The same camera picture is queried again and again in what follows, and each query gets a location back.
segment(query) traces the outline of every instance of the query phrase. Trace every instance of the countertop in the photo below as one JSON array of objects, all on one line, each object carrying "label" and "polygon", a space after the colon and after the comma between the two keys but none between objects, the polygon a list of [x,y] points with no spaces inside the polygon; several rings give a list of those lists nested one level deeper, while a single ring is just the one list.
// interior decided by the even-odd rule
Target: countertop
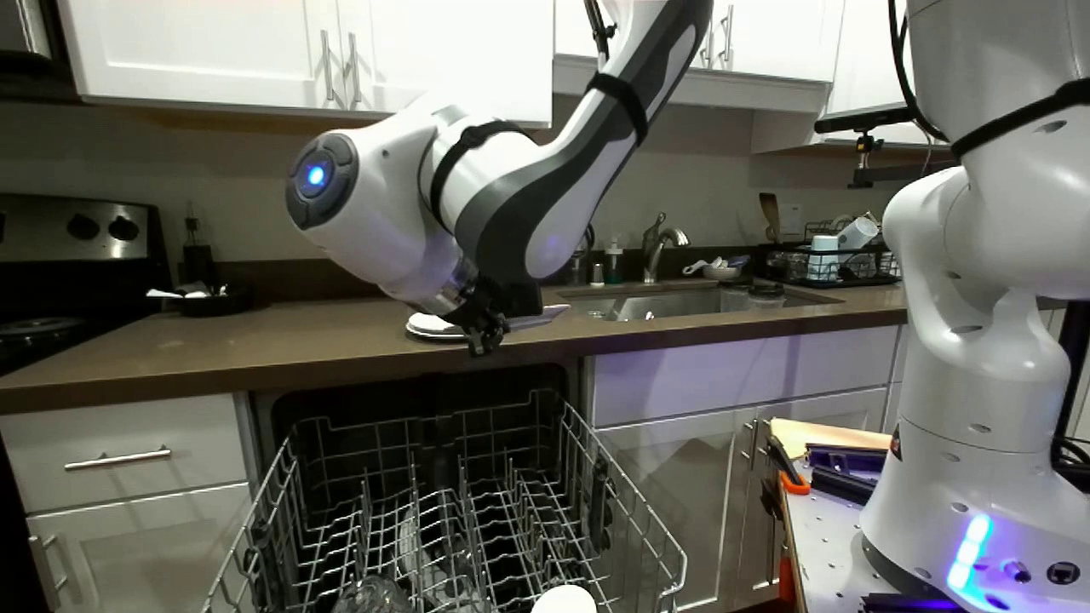
[{"label": "countertop", "polygon": [[375,383],[464,365],[549,353],[613,353],[708,342],[781,336],[901,323],[901,290],[805,290],[834,305],[664,317],[635,323],[565,309],[513,330],[501,353],[466,359],[458,345],[406,336],[408,309],[390,301],[275,305],[235,317],[152,315],[0,377],[0,412],[138,401],[210,392],[275,392]]}]

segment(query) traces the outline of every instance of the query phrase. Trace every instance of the dishwasher rack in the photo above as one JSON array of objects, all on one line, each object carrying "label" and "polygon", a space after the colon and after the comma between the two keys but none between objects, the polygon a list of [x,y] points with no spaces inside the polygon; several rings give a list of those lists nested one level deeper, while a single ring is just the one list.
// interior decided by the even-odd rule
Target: dishwasher rack
[{"label": "dishwasher rack", "polygon": [[604,613],[669,613],[686,555],[559,394],[283,440],[202,613],[341,613],[397,585],[411,613],[527,613],[582,585]]}]

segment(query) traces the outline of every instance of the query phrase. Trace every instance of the open dishwasher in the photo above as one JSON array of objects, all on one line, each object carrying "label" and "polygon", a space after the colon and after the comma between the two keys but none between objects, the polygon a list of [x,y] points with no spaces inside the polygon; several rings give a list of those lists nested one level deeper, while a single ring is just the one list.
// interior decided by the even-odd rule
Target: open dishwasher
[{"label": "open dishwasher", "polygon": [[279,448],[203,613],[527,613],[552,585],[608,613],[675,610],[686,558],[565,385],[393,387],[275,401]]}]

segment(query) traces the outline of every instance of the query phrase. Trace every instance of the kitchen sink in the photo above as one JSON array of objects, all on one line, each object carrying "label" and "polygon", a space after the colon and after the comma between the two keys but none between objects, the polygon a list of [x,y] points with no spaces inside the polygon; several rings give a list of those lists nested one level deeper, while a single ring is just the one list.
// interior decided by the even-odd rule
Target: kitchen sink
[{"label": "kitchen sink", "polygon": [[812,298],[801,290],[783,290],[783,298],[748,298],[744,290],[722,286],[676,286],[676,290],[604,290],[565,298],[573,309],[592,322],[664,322],[696,315],[743,315],[743,309],[783,309],[783,307],[817,307],[837,305],[832,298]]}]

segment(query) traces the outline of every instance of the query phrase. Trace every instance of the wall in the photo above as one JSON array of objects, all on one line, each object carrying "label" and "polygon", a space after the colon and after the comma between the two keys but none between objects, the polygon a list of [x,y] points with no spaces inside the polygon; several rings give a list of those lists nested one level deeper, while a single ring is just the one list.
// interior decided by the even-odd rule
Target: wall
[{"label": "wall", "polygon": [[[197,216],[219,259],[321,259],[283,216],[283,179],[317,126],[202,122],[133,109],[0,106],[0,192],[128,198],[162,207],[175,255],[183,216]],[[667,216],[702,246],[761,239],[755,192],[801,200],[811,219],[867,212],[843,192],[843,164],[748,157],[748,112],[664,109],[644,151],[597,216],[598,239],[635,246]]]}]

